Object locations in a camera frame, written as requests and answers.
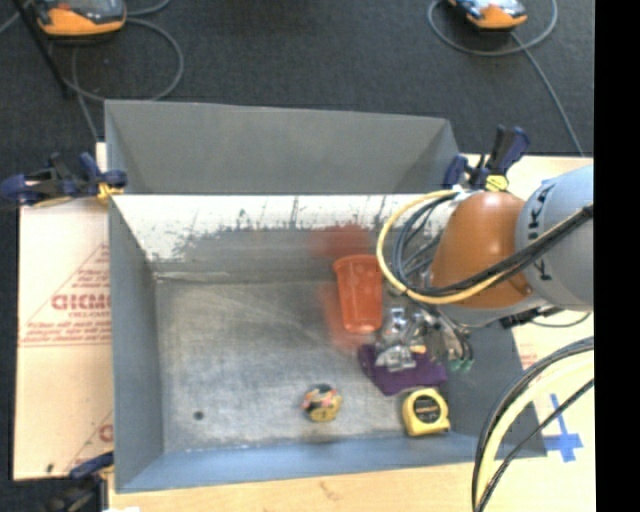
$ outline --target black carpet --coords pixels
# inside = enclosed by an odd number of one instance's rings
[[[470,153],[491,149],[498,124],[518,125],[531,138],[531,154],[593,155],[595,0],[559,0],[544,40],[529,53],[501,56],[495,54],[517,48],[512,35],[479,34],[444,2],[432,10],[430,3],[176,0],[137,18],[143,22],[134,17],[110,41],[50,50],[68,80],[75,65],[77,85],[94,99],[162,96],[444,117],[459,148]],[[530,18],[513,35],[527,44],[545,33],[554,4],[524,3]],[[130,11],[152,4],[127,2]],[[443,42],[429,24],[430,11],[435,26],[470,51]],[[100,102],[87,100],[87,115],[77,98],[63,97],[21,20],[4,25],[14,13],[11,1],[0,1],[0,179],[40,168],[53,151],[74,161],[102,135]],[[10,481],[16,218],[0,213],[0,510],[6,512],[37,510],[68,486]]]

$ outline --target wire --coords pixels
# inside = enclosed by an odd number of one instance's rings
[[[569,327],[575,327],[576,325],[580,325],[582,322],[587,320],[587,318],[589,318],[592,314],[593,313],[591,311],[589,311],[588,313],[585,313],[584,315],[582,315],[577,320],[575,320],[573,322],[567,322],[566,324],[545,324],[545,323],[542,323],[542,322],[538,322],[536,320],[530,320],[529,323],[531,323],[533,325],[537,325],[538,327],[544,327],[546,329],[567,329]]]
[[[480,435],[478,436],[478,446],[476,449],[475,464],[471,482],[472,503],[475,504],[477,502],[476,498],[478,495],[478,474],[480,470],[481,459],[485,452],[486,444],[504,411],[511,406],[514,400],[521,393],[523,393],[529,383],[536,379],[547,368],[569,357],[592,351],[594,350],[594,348],[595,343],[593,336],[570,343],[569,345],[556,350],[555,352],[531,365],[524,373],[524,375],[516,378],[506,388],[506,391],[503,393],[503,395],[496,401],[496,404],[493,407],[493,412],[487,416],[485,424],[480,432]]]
[[[591,373],[593,373],[593,359],[568,364],[567,366],[563,366],[562,368],[554,371],[550,375],[542,377],[539,381],[535,382],[531,387],[527,388],[520,396],[518,396],[512,404],[510,404],[509,408],[500,415],[500,419],[496,423],[496,426],[484,447],[477,472],[477,488],[486,489],[490,479],[489,465],[495,460],[500,443],[511,428],[513,422],[518,416],[520,416],[529,403],[531,403],[536,397],[551,389],[558,381],[585,370],[590,370]]]
[[[556,0],[550,0],[551,1],[551,19],[549,20],[547,26],[544,28],[544,30],[535,38],[531,39],[530,41],[523,43],[518,36],[514,33],[514,32],[510,32],[510,36],[512,38],[512,40],[516,43],[517,46],[513,47],[513,48],[509,48],[506,50],[496,50],[496,51],[481,51],[481,50],[474,50],[472,48],[467,48],[465,46],[459,45],[457,43],[455,43],[454,41],[452,41],[451,39],[449,39],[448,37],[446,37],[442,31],[437,27],[434,19],[433,19],[433,12],[435,10],[435,8],[437,6],[439,6],[440,4],[444,4],[445,0],[434,0],[430,5],[429,8],[427,10],[427,21],[429,23],[429,26],[431,27],[431,29],[433,30],[433,32],[436,34],[436,36],[446,45],[450,46],[451,48],[466,53],[468,55],[473,55],[475,57],[505,57],[507,55],[513,55],[516,53],[524,53],[526,55],[526,57],[529,59],[529,61],[531,62],[534,70],[538,73],[538,75],[540,76],[540,78],[542,79],[547,91],[549,92],[551,99],[553,100],[556,108],[558,109],[558,112],[560,113],[560,116],[562,117],[562,121],[564,123],[564,126],[566,128],[566,130],[569,132],[569,136],[571,137],[571,140],[573,142],[573,144],[576,147],[576,150],[578,151],[578,154],[580,156],[584,156],[584,150],[582,149],[582,145],[580,144],[580,142],[578,141],[578,137],[576,136],[575,130],[573,129],[573,126],[571,124],[571,121],[569,120],[569,117],[567,116],[564,107],[562,106],[562,103],[560,102],[558,95],[556,94],[553,86],[551,85],[551,82],[549,81],[549,79],[547,78],[547,76],[545,75],[544,71],[542,70],[542,68],[540,67],[540,65],[538,64],[538,62],[534,59],[533,55],[531,54],[531,52],[529,51],[530,48],[540,44],[542,41],[544,41],[550,34],[551,32],[553,32],[557,22],[558,22],[558,6],[556,3]]]
[[[539,259],[540,255],[547,252],[551,247],[557,244],[564,235],[571,230],[580,226],[593,216],[593,205],[590,204],[585,208],[578,210],[574,215],[568,217],[564,221],[559,222],[544,234],[538,237],[534,242],[527,245],[517,253],[505,258],[504,260],[496,263],[495,265],[474,274],[462,281],[452,283],[441,287],[416,287],[410,286],[408,282],[403,280],[402,271],[398,270],[397,266],[402,262],[402,254],[400,247],[404,243],[402,234],[408,233],[411,227],[411,223],[417,222],[422,214],[428,211],[428,208],[432,206],[432,203],[423,206],[418,212],[414,213],[409,221],[403,226],[401,236],[399,236],[399,242],[394,247],[393,264],[396,265],[394,270],[391,270],[384,261],[383,248],[386,236],[391,229],[391,226],[411,208],[417,206],[424,201],[442,201],[444,199],[452,199],[457,192],[451,190],[443,190],[438,192],[432,192],[425,196],[421,196],[414,199],[401,208],[399,208],[387,222],[383,225],[382,230],[378,236],[378,243],[376,247],[376,256],[381,270],[391,285],[398,289],[401,293],[406,294],[411,299],[419,302],[425,302],[428,304],[450,304],[453,302],[459,302],[465,300],[480,291],[498,284],[506,279],[509,279],[513,275],[522,271],[523,268],[532,264]]]
[[[24,6],[27,7],[32,1],[33,0],[27,0],[24,3]],[[166,32],[159,26],[149,21],[136,19],[135,17],[146,16],[146,15],[157,13],[160,10],[166,8],[171,3],[171,1],[172,0],[162,0],[151,7],[137,9],[137,10],[129,11],[127,13],[126,24],[140,25],[150,30],[153,30],[154,32],[157,32],[169,42],[169,44],[173,47],[178,58],[177,71],[176,71],[176,74],[174,75],[173,80],[169,84],[169,86],[166,89],[162,90],[160,93],[156,94],[155,96],[148,98],[149,101],[157,101],[162,98],[165,98],[175,90],[175,88],[178,86],[179,82],[182,80],[182,77],[184,75],[184,55],[182,53],[182,49],[180,48],[180,45],[178,44],[178,42],[168,32]],[[7,30],[18,19],[18,17],[19,17],[19,13],[15,13],[6,22],[0,25],[0,34],[2,34],[5,30]],[[52,48],[53,48],[53,43],[49,47],[50,54],[51,54]],[[89,130],[91,131],[91,135],[93,139],[97,140],[99,139],[98,130],[95,126],[95,123],[93,122],[91,113],[89,112],[89,109],[87,107],[85,100],[91,100],[94,102],[103,103],[107,98],[103,96],[99,96],[97,94],[93,94],[83,89],[79,85],[78,68],[77,68],[78,48],[79,48],[78,46],[73,48],[73,53],[71,57],[71,74],[72,74],[71,80],[63,77],[63,81],[72,91],[74,91],[78,95],[78,104],[80,105],[82,114],[85,117],[85,120],[87,122]]]
[[[130,24],[133,24],[133,25],[141,25],[141,26],[146,27],[146,28],[148,28],[150,30],[153,30],[154,32],[157,32],[162,37],[164,37],[171,44],[173,49],[175,50],[176,56],[178,57],[178,69],[176,71],[176,74],[174,75],[173,80],[171,81],[171,83],[169,84],[169,86],[167,88],[165,88],[160,93],[158,93],[155,96],[152,96],[152,97],[150,97],[148,99],[149,99],[149,101],[156,101],[156,100],[159,100],[159,99],[162,99],[162,98],[168,96],[177,87],[178,83],[180,82],[180,80],[182,79],[182,76],[184,74],[184,55],[182,53],[182,49],[180,48],[180,45],[171,36],[171,34],[169,34],[164,29],[160,28],[158,25],[155,25],[155,24],[153,24],[153,23],[151,23],[149,21],[139,20],[139,19],[129,19],[129,20],[127,20],[127,23],[130,23]],[[72,60],[72,65],[73,66],[76,65],[75,61],[77,59],[77,53],[78,53],[78,47],[75,47],[73,49],[73,60]],[[80,87],[77,84],[74,84],[70,80],[65,80],[65,82],[76,93],[84,96],[87,99],[90,99],[90,100],[93,100],[93,101],[96,101],[96,102],[100,102],[100,103],[102,103],[103,101],[105,101],[107,99],[107,97],[105,97],[105,96],[100,96],[98,94],[93,94],[93,93],[91,93],[89,91],[86,91],[85,89],[83,89],[82,87]]]
[[[147,16],[148,14],[155,14],[162,9],[164,9],[167,5],[171,3],[171,0],[163,0],[156,5],[152,5],[151,7],[146,7],[142,9],[138,9],[135,11],[128,11],[127,17],[129,16]]]
[[[409,270],[405,270],[405,267],[412,261],[415,261],[418,257],[423,256],[426,252],[437,246],[440,240],[440,235],[438,234],[437,236],[433,237],[427,244],[420,247],[417,251],[415,251],[407,258],[403,258],[404,249],[406,249],[410,241],[424,229],[424,226],[431,218],[431,215],[433,214],[435,208],[440,204],[451,201],[452,199],[452,197],[442,197],[436,199],[435,201],[427,203],[425,206],[416,211],[411,216],[411,218],[407,222],[405,222],[402,229],[400,230],[393,248],[392,266],[396,276],[403,284],[408,286],[407,276],[425,266],[429,260],[423,259],[419,264],[414,265]],[[424,218],[420,221],[420,224],[416,228],[414,228],[411,233],[409,233],[413,225],[416,224],[416,222],[418,222],[418,220],[423,216]]]
[[[478,505],[474,509],[474,512],[483,512],[486,508],[493,492],[495,491],[498,482],[504,475],[505,471],[509,467],[509,464],[513,462],[518,453],[522,450],[524,445],[528,443],[534,436],[538,435],[542,430],[544,430],[553,420],[555,420],[560,414],[566,411],[571,405],[573,405],[581,396],[583,396],[587,391],[593,388],[595,385],[595,379],[589,380],[586,384],[580,387],[577,391],[575,391],[569,398],[567,398],[560,406],[558,406],[553,413],[545,418],[545,420],[540,423],[540,425],[534,429],[531,434],[529,434],[522,442],[520,442],[509,454],[504,458],[502,464],[498,467],[493,477],[487,484],[487,487],[478,502]]]
[[[455,43],[454,41],[446,37],[440,31],[440,29],[438,29],[436,23],[433,20],[433,11],[440,4],[444,4],[444,3],[445,3],[445,0],[434,0],[429,5],[429,9],[427,10],[427,21],[429,22],[431,29],[438,36],[438,38],[440,38],[440,40],[446,45],[460,52],[467,53],[470,55],[475,55],[476,57],[504,57],[506,55],[512,55],[514,53],[519,53],[526,49],[532,48],[533,46],[536,46],[537,44],[540,44],[542,41],[544,41],[549,36],[549,34],[553,32],[553,29],[555,28],[558,22],[558,6],[556,4],[556,0],[551,0],[551,19],[549,20],[549,23],[544,28],[544,30],[538,36],[534,37],[527,43],[524,43],[524,44],[519,43],[518,47],[509,48],[506,50],[496,50],[496,51],[474,50],[472,48],[467,48],[465,46]]]

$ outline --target purple cloth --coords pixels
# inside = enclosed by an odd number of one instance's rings
[[[397,372],[390,372],[386,366],[376,366],[374,345],[362,345],[358,349],[358,359],[365,375],[387,396],[409,388],[438,386],[447,380],[445,367],[431,361],[426,354],[413,354],[415,368]]]

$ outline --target tape measure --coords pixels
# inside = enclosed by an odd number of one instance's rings
[[[127,17],[124,0],[34,0],[33,6],[38,26],[52,38],[107,36]]]
[[[410,436],[449,430],[449,408],[434,388],[414,391],[402,404],[402,418]]]

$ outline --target yellow tape measure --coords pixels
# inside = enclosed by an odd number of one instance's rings
[[[402,405],[402,418],[410,436],[422,436],[449,430],[449,408],[434,388],[411,393]]]

